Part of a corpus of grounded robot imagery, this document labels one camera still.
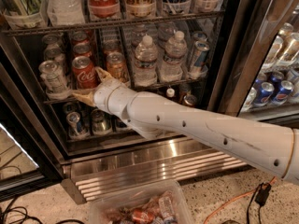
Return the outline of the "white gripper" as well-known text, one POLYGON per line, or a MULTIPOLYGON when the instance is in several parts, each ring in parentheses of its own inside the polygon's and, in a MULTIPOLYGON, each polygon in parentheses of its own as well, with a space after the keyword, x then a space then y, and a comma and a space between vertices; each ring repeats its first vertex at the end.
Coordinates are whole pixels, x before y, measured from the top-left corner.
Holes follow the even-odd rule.
POLYGON ((136 96, 136 91, 131 90, 122 82, 112 77, 105 69, 96 66, 95 72, 101 84, 94 89, 74 90, 73 96, 80 102, 97 107, 121 120, 129 119, 127 106, 136 96))

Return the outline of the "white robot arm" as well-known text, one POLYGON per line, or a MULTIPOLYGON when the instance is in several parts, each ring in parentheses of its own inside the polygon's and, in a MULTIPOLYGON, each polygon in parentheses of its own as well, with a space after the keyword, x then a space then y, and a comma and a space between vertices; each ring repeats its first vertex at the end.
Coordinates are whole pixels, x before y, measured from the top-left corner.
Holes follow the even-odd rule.
POLYGON ((299 184, 299 130, 180 105, 156 93, 134 91, 109 72, 101 83, 75 90, 82 103, 118 117, 147 139, 165 131, 184 134, 261 171, 299 184))

